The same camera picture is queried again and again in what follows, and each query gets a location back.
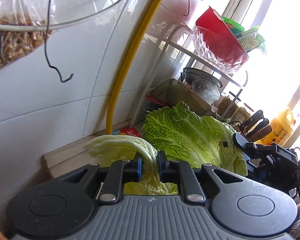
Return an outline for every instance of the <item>white hose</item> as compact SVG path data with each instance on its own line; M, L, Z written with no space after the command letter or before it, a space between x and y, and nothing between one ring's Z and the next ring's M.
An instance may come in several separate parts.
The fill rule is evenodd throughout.
M71 27L80 23L84 23L88 20L91 20L98 15L101 15L108 9L111 9L112 7L116 6L118 3L120 3L122 0L117 0L114 4L110 5L107 8L102 9L101 11L98 11L96 13L90 14L88 16L69 21L69 22L64 22L64 23L58 23L58 24L50 24L49 25L49 30L58 30L58 29L63 29L67 27ZM0 24L0 30L1 31L10 31L10 32L40 32L40 31L46 31L47 26L46 25L40 25L40 26L19 26L19 25L4 25Z

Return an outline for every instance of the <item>yellow bottle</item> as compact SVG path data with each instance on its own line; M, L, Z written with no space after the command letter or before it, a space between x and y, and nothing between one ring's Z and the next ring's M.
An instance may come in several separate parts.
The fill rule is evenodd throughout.
M272 132L260 139L263 145L276 143L283 146L293 134L293 113L290 108L285 108L270 122Z

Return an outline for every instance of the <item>yellow hose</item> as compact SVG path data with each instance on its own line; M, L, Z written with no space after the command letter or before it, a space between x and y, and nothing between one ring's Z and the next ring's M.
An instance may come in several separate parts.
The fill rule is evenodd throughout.
M115 105L117 103L123 82L128 74L131 63L134 59L134 56L137 53L137 50L143 39L143 36L146 33L148 25L150 24L161 1L162 0L153 0L152 3L150 4L145 16L143 17L140 25L138 26L138 29L137 29L135 35L131 41L131 44L130 44L127 54L126 54L126 57L124 58L124 60L122 62L119 74L117 76L117 79L115 81L114 87L113 87L113 89L111 91L111 95L110 95L107 116L106 116L106 134L112 133L112 121L113 121L114 109L115 109Z

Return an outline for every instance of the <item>metal bowl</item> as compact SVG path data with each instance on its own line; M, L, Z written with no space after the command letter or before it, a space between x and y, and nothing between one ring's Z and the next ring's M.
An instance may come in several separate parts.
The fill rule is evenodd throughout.
M187 84L192 84L192 82L197 79L206 79L210 81L212 84L215 84L217 88L221 88L223 86L220 80L218 80L216 77L212 76L211 74L203 70L197 68L185 67L183 71L185 72L185 79Z

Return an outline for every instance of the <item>shelf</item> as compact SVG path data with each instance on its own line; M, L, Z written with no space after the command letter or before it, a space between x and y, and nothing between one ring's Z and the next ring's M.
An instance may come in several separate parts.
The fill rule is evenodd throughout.
M244 85L240 85L239 83L237 83L236 81L234 81L228 74L223 73L221 70L219 70L218 68L216 68L214 65L212 65L210 62L208 62L207 60L199 57L197 54L187 50L186 48L170 41L169 44L171 46L173 46L174 48L180 50L181 52L189 55L191 58L194 58L195 60L199 61L200 63L204 64L205 66L207 66L208 68L212 69L213 71L219 73L222 77L224 77L225 79L229 80L231 83L235 84L237 87L243 89Z

